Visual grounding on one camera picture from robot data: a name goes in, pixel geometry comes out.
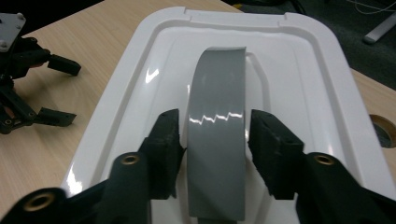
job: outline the gray carpet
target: gray carpet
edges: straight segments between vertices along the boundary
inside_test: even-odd
[[[396,90],[396,27],[373,45],[362,39],[392,12],[364,15],[347,0],[299,0],[306,15],[328,26],[337,36],[349,66],[367,77]],[[383,8],[384,5],[366,0],[367,4]],[[374,9],[359,7],[365,11]],[[296,12],[290,2],[276,7],[258,7],[243,4],[239,8],[246,13],[284,14]]]

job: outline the wooden table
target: wooden table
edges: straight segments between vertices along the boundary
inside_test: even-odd
[[[20,97],[36,112],[41,106],[77,114],[65,127],[33,125],[0,135],[0,217],[22,196],[42,188],[59,187],[92,112],[137,25],[166,7],[212,11],[237,9],[219,0],[106,0],[27,36],[51,53],[77,61],[77,77],[43,65],[16,80]],[[354,71],[370,113],[396,123],[396,92]],[[396,170],[395,149],[384,152]]]

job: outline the gray tape strip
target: gray tape strip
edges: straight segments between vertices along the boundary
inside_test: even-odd
[[[189,101],[191,217],[245,218],[245,49],[206,50]]]

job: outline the white plastic container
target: white plastic container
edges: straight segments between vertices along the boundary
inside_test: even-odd
[[[322,23],[294,13],[258,15],[170,7],[145,18],[124,51],[64,178],[74,195],[105,180],[113,160],[137,151],[157,117],[186,110],[195,66],[208,48],[246,48],[246,118],[251,109],[276,115],[305,143],[304,152],[338,158],[367,189],[396,199],[384,160],[347,60]],[[248,139],[250,120],[246,120]],[[295,201],[276,201],[247,149],[246,221],[299,223]],[[196,223],[187,208],[186,163],[177,199],[152,201],[153,223]]]

